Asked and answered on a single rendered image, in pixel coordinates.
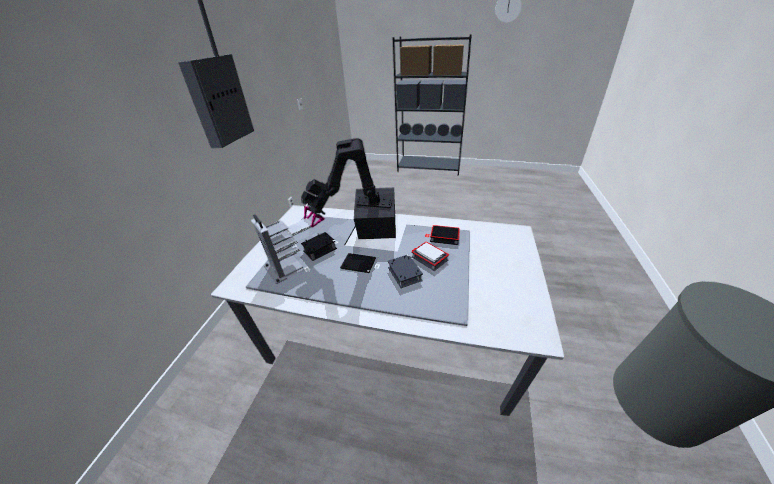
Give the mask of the white multi-well plate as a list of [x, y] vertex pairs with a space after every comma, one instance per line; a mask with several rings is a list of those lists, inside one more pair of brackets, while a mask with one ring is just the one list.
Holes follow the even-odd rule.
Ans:
[[311, 227], [311, 222], [307, 218], [303, 219], [303, 220], [301, 220], [301, 221], [299, 221], [297, 223], [294, 223], [294, 224], [292, 224], [292, 225], [290, 225], [288, 227], [290, 229], [288, 229], [287, 231], [291, 234], [291, 236], [295, 236], [295, 235], [297, 235], [297, 234], [299, 234], [299, 233], [301, 233], [301, 232], [303, 232], [305, 230], [308, 230], [308, 229], [312, 228]]
[[294, 245], [296, 243], [298, 243], [297, 240], [292, 236], [291, 238], [289, 238], [289, 239], [287, 239], [287, 240], [285, 240], [285, 241], [283, 241], [281, 243], [278, 243], [278, 244], [274, 245], [274, 249], [275, 249], [276, 252], [278, 252], [278, 251], [280, 251], [280, 250], [282, 250], [282, 249], [284, 249], [284, 248], [286, 248], [286, 247], [288, 247], [290, 245]]
[[292, 246], [292, 247], [290, 247], [290, 248], [288, 248], [288, 249], [278, 253], [277, 256], [278, 256], [278, 259], [280, 260], [280, 259], [282, 259], [282, 258], [284, 258], [284, 257], [286, 257], [286, 256], [288, 256], [290, 254], [296, 253], [298, 251], [300, 251], [300, 249], [295, 244], [294, 246]]

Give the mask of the white rectangular plate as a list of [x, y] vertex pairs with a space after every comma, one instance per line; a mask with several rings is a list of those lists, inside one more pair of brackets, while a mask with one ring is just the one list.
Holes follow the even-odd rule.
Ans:
[[416, 252], [423, 255], [424, 257], [428, 258], [429, 260], [435, 262], [439, 258], [441, 258], [444, 255], [444, 252], [441, 250], [433, 247], [432, 245], [425, 243], [418, 249], [416, 249]]

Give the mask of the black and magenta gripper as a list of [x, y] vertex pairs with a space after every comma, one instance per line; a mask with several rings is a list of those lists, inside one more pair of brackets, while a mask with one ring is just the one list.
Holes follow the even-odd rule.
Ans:
[[[323, 200], [323, 201], [324, 201], [324, 200]], [[323, 209], [323, 207], [325, 206], [325, 204], [326, 204], [326, 201], [324, 201], [324, 203], [323, 203], [323, 205], [322, 205], [322, 207], [321, 207], [321, 209], [320, 209], [320, 210], [322, 210], [322, 209]], [[325, 218], [324, 218], [322, 215], [319, 215], [320, 213], [322, 213], [323, 215], [325, 215], [325, 214], [326, 214], [326, 213], [325, 213], [323, 210], [322, 210], [322, 211], [320, 211], [320, 210], [318, 210], [318, 209], [314, 208], [314, 207], [313, 207], [311, 204], [309, 204], [309, 203], [308, 203], [307, 205], [309, 205], [310, 207], [309, 207], [309, 206], [308, 206], [308, 207], [304, 206], [304, 219], [306, 219], [307, 210], [308, 210], [308, 211], [311, 211], [311, 212], [310, 212], [310, 214], [309, 214], [309, 215], [308, 215], [308, 217], [307, 217], [307, 219], [309, 219], [309, 218], [310, 218], [310, 217], [313, 215], [313, 218], [312, 218], [312, 223], [311, 223], [311, 227], [315, 227], [315, 226], [316, 226], [318, 223], [320, 223], [320, 222], [322, 222], [323, 220], [325, 220]], [[318, 213], [318, 214], [316, 214], [316, 213]], [[315, 219], [316, 219], [316, 218], [319, 218], [319, 220], [318, 220], [318, 221], [317, 221], [317, 222], [314, 224], [314, 221], [315, 221]]]

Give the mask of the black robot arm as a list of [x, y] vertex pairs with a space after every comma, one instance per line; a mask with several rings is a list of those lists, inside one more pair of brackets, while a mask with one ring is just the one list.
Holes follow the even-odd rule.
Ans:
[[[315, 179], [310, 181], [306, 186], [307, 192], [304, 191], [301, 196], [301, 202], [303, 204], [309, 203], [314, 208], [317, 208], [320, 210], [324, 201], [327, 201], [330, 196], [332, 197], [336, 193], [338, 193], [340, 189], [341, 177], [342, 177], [346, 162], [348, 159], [350, 159], [353, 161], [356, 160], [355, 163], [357, 165], [357, 168], [360, 174], [361, 183], [363, 185], [362, 188], [365, 195], [365, 196], [358, 196], [358, 200], [356, 204], [358, 206], [391, 208], [392, 198], [379, 197], [379, 191], [376, 190], [376, 187], [373, 183], [373, 179], [371, 178], [369, 167], [367, 164], [365, 149], [364, 149], [362, 140], [359, 138], [353, 138], [353, 139], [338, 141], [336, 144], [336, 148], [337, 150], [336, 150], [334, 163], [332, 166], [331, 173], [328, 176], [327, 183], [325, 184]], [[318, 195], [318, 197], [324, 201], [316, 198], [314, 195], [316, 196]]]

